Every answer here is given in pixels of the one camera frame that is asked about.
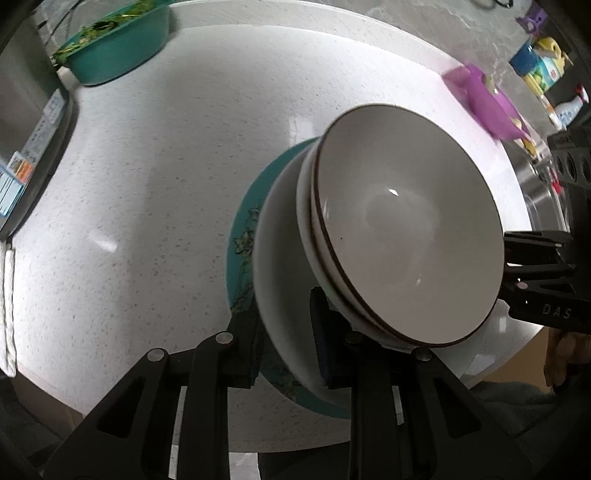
black mount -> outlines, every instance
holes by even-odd
[[[168,479],[178,398],[186,386],[177,479],[229,480],[228,387],[254,385],[262,338],[253,303],[232,317],[227,332],[194,350],[150,350],[53,454],[44,479]]]
[[[499,298],[516,319],[591,333],[590,192],[569,186],[571,232],[505,235]],[[310,295],[320,371],[351,389],[350,480],[527,480],[518,446],[426,348],[382,348]],[[187,386],[178,480],[229,480],[228,387],[250,388],[264,329],[255,302],[190,351],[149,351],[50,458],[46,480],[165,480],[180,389]],[[404,422],[397,426],[392,387]]]

marble backsplash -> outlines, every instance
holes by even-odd
[[[527,39],[515,22],[530,7],[531,0],[515,0],[511,9],[493,0],[320,0],[401,28],[449,53],[461,62],[472,62],[492,73],[522,115],[545,138],[554,127],[544,108],[515,74],[508,60]],[[45,0],[35,20],[47,24],[40,30],[53,53],[83,25],[130,3],[130,0],[86,0],[80,3],[49,36],[56,22],[76,0]]]

teal bowl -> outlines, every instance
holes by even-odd
[[[130,6],[114,13],[123,13]],[[158,53],[166,44],[169,32],[170,8],[166,2],[68,55],[64,66],[83,85],[105,83],[133,70]],[[79,35],[74,35],[63,46],[77,41]]]

purple container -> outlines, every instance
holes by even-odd
[[[515,140],[525,138],[525,134],[529,135],[530,132],[525,126],[525,122],[507,96],[498,88],[497,95],[491,94],[486,85],[482,83],[484,72],[471,63],[466,67],[470,71],[470,75],[463,87],[468,95],[470,109],[480,120],[482,126],[493,137],[501,140]],[[522,129],[515,126],[511,117],[521,120]]]

label sticker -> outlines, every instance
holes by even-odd
[[[26,185],[33,174],[35,167],[20,152],[14,152],[7,170],[12,173],[19,182]]]
[[[25,187],[5,170],[0,170],[0,216],[6,217],[14,208]]]
[[[64,97],[61,96],[59,88],[51,94],[51,97],[47,101],[45,108],[43,109],[43,115],[52,123],[56,123],[60,117],[61,109],[64,106]]]
[[[43,115],[37,122],[37,126],[33,130],[33,133],[22,148],[21,153],[33,166],[37,165],[45,153],[49,142],[53,138],[53,134],[56,133],[57,125],[55,122],[61,114],[63,105],[64,99],[61,96],[60,90],[56,89],[45,105]]]

